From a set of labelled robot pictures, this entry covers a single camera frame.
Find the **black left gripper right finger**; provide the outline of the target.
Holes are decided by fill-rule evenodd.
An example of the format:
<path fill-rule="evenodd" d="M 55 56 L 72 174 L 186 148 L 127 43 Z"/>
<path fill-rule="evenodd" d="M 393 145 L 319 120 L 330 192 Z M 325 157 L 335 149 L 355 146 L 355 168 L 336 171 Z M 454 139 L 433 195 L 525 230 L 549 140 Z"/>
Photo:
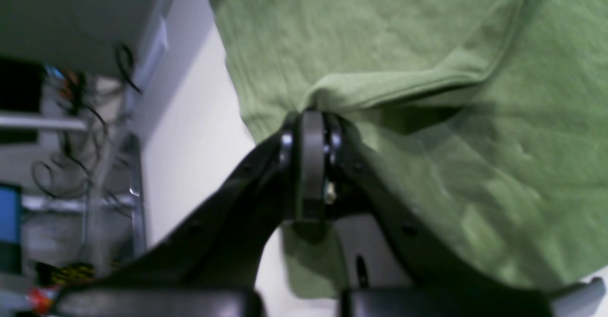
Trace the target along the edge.
<path fill-rule="evenodd" d="M 337 115 L 300 116 L 300 224 L 333 226 L 358 288 L 437 299 L 544 298 L 467 265 L 389 192 L 361 150 Z"/>

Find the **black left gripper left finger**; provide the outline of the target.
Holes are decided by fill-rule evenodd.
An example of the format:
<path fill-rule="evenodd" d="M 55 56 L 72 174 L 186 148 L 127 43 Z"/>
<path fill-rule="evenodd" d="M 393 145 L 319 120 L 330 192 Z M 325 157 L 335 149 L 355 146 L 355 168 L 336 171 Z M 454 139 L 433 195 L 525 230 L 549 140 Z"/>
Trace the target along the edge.
<path fill-rule="evenodd" d="M 271 234 L 295 215 L 298 113 L 261 142 L 170 235 L 98 283 L 111 288 L 249 288 Z"/>

